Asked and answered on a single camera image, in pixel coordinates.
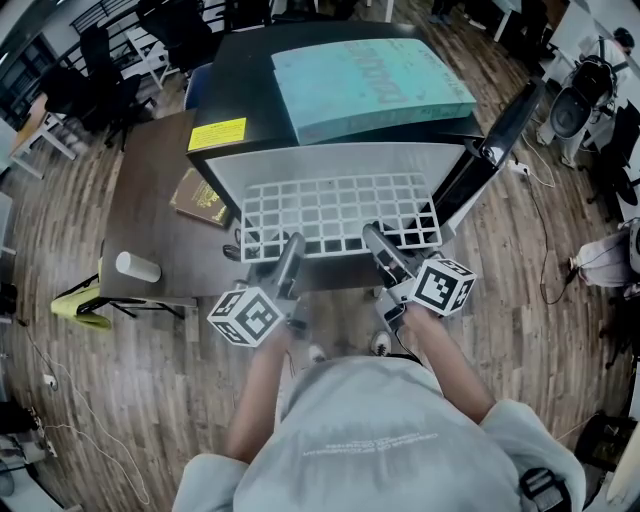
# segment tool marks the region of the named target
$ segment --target yellow sticky note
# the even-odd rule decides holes
[[[231,121],[198,126],[191,131],[189,151],[244,140],[246,124],[247,118],[242,117]]]

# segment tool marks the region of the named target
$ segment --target white cup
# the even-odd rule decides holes
[[[126,251],[118,254],[116,270],[121,274],[150,283],[157,282],[162,275],[162,269],[158,265]]]

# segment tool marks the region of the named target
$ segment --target teal box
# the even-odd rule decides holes
[[[467,117],[475,99],[417,39],[365,39],[272,55],[301,145],[401,124]]]

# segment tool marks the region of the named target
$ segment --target brown book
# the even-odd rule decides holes
[[[178,185],[171,206],[176,211],[215,226],[226,227],[229,208],[195,169],[189,169]]]

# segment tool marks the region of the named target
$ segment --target plastic grid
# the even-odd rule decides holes
[[[295,232],[305,237],[308,258],[367,253],[362,239],[367,223],[377,223],[399,249],[442,244],[422,174],[255,185],[246,189],[242,219],[242,261],[247,263],[277,260]]]

